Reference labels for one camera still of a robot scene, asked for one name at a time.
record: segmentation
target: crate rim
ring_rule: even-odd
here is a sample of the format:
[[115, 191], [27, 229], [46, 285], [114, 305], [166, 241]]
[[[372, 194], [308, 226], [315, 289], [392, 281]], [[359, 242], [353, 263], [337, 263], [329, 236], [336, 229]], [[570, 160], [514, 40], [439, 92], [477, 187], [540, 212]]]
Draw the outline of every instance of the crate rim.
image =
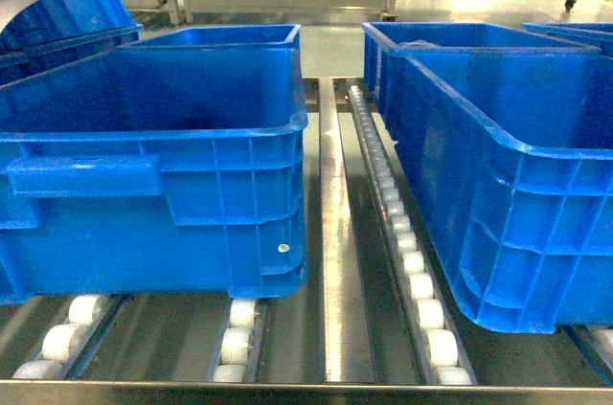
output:
[[[299, 56], [298, 50], [293, 55]], [[94, 56], [82, 58], [80, 60], [60, 65], [45, 72], [41, 72], [29, 77], [18, 79], [8, 84], [0, 85], [0, 91], [5, 88], [13, 87], [24, 81], [39, 79], [49, 76], [53, 72], [64, 69], [71, 69], [75, 65], [91, 62], [103, 58], [112, 53], [100, 53]], [[145, 131], [109, 131], [109, 132], [0, 132], [0, 143], [2, 142], [123, 142], [123, 141], [160, 141], [160, 140], [210, 140], [226, 138], [246, 138], [246, 137], [275, 137], [279, 135], [291, 134], [303, 130], [308, 125], [307, 99], [305, 88], [302, 83], [302, 76], [297, 79], [292, 75], [292, 102], [294, 112], [289, 117], [289, 122], [277, 127], [246, 127], [232, 129], [199, 129], [199, 130], [145, 130]]]
[[[593, 58], [599, 58], [602, 61], [613, 62], [613, 58], [608, 58], [601, 55], [593, 55]], [[613, 160], [613, 149], [602, 148], [560, 148], [554, 146], [535, 146], [526, 144], [521, 140], [514, 137], [503, 126], [497, 123], [484, 113], [478, 106], [476, 106], [467, 97], [462, 95], [449, 83], [441, 79], [436, 73], [426, 67], [423, 63], [412, 56], [406, 56], [405, 60], [413, 64], [420, 72], [426, 75], [434, 84], [434, 86], [441, 90], [443, 93], [449, 96], [453, 102], [459, 106], [469, 118], [481, 126], [489, 137], [500, 146], [504, 146], [508, 149], [520, 152], [522, 154], [540, 157], [540, 158], [555, 158], [566, 160]]]
[[481, 26], [488, 26], [488, 27], [495, 27], [495, 28], [499, 28], [499, 29], [505, 29], [505, 30], [516, 30], [510, 27], [505, 27], [504, 25], [499, 25], [499, 24], [488, 24], [488, 23], [481, 23], [481, 22], [364, 22], [362, 24], [362, 30], [364, 31], [365, 34], [368, 34], [376, 43], [377, 45], [383, 49], [383, 51], [385, 51], [385, 53], [389, 54], [390, 56], [406, 56], [407, 55], [407, 51], [433, 51], [436, 50], [437, 52], [444, 52], [444, 51], [452, 51], [454, 53], [460, 52], [460, 51], [472, 51], [475, 49], [478, 49], [480, 51], [502, 51], [502, 50], [508, 50], [508, 51], [518, 51], [518, 52], [522, 52], [522, 53], [528, 53], [530, 51], [539, 51], [542, 52], [543, 50], [547, 50], [548, 52], [585, 52], [585, 51], [600, 51], [600, 48], [595, 47], [595, 46], [589, 46], [587, 44], [582, 44], [582, 43], [578, 43], [577, 41], [570, 41], [567, 39], [563, 39], [563, 38], [558, 38], [556, 36], [550, 36], [547, 34], [538, 34], [538, 33], [534, 33], [534, 32], [528, 32], [528, 31], [518, 31], [520, 33], [524, 33], [524, 34], [529, 34], [529, 35], [534, 35], [536, 37], [539, 38], [547, 38], [547, 39], [553, 39], [557, 42], [560, 42], [562, 44], [566, 44], [569, 46], [555, 46], [555, 47], [537, 47], [537, 46], [518, 46], [518, 47], [496, 47], [496, 46], [441, 46], [441, 47], [436, 47], [436, 48], [399, 48], [397, 46], [397, 43], [392, 41], [392, 39], [390, 39], [386, 34], [384, 34], [382, 31], [378, 30], [377, 27], [378, 26], [416, 26], [416, 25], [422, 25], [422, 26], [437, 26], [437, 25], [446, 25], [446, 26], [450, 26], [453, 25], [454, 27], [457, 26], [477, 26], [477, 25], [481, 25]]

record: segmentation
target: white roller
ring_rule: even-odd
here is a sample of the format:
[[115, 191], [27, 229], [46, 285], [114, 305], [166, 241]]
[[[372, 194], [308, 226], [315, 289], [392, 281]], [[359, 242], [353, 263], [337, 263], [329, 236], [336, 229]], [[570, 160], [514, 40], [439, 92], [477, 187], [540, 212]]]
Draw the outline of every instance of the white roller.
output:
[[232, 300], [229, 325], [253, 329], [256, 324], [257, 304], [257, 300], [245, 300], [241, 298]]
[[80, 295], [70, 303], [68, 322], [91, 326], [107, 303], [106, 295]]
[[413, 250], [411, 252], [403, 252], [401, 256], [402, 268], [405, 276], [423, 273], [425, 269], [425, 261], [423, 259], [422, 252], [419, 250]]
[[594, 336], [598, 344], [601, 345], [604, 350], [606, 350], [609, 354], [613, 355], [613, 330], [593, 330], [592, 336]]
[[218, 365], [213, 375], [216, 383], [242, 383], [247, 368], [244, 365]]
[[426, 352], [432, 367], [455, 367], [458, 365], [458, 343], [449, 330], [431, 328], [424, 332]]
[[410, 233], [411, 232], [411, 220], [407, 215], [394, 215], [392, 216], [392, 230], [394, 233]]
[[413, 300], [426, 300], [434, 297], [434, 285], [428, 273], [410, 274], [407, 280]]
[[434, 376], [438, 384], [442, 386], [470, 386], [468, 371], [462, 367], [437, 367]]
[[398, 201], [400, 199], [400, 193], [396, 188], [384, 188], [381, 190], [381, 197], [384, 202]]
[[19, 367], [12, 379], [59, 379], [61, 369], [57, 360], [33, 360]]
[[251, 333], [249, 328], [243, 326], [226, 329], [221, 342], [221, 364], [247, 365]]
[[385, 203], [387, 215], [404, 215], [404, 204], [402, 201], [390, 201]]
[[378, 181], [381, 189], [396, 187], [396, 180], [394, 180], [394, 177], [381, 177]]
[[62, 324], [54, 326], [42, 342], [42, 357], [47, 360], [66, 362], [77, 353], [87, 326]]
[[398, 252], [403, 254], [404, 252], [413, 252], [418, 250], [418, 239], [415, 237], [415, 233], [411, 231], [403, 231], [396, 234], [396, 242]]
[[418, 325], [421, 329], [444, 327], [443, 305], [439, 300], [418, 300], [417, 307]]

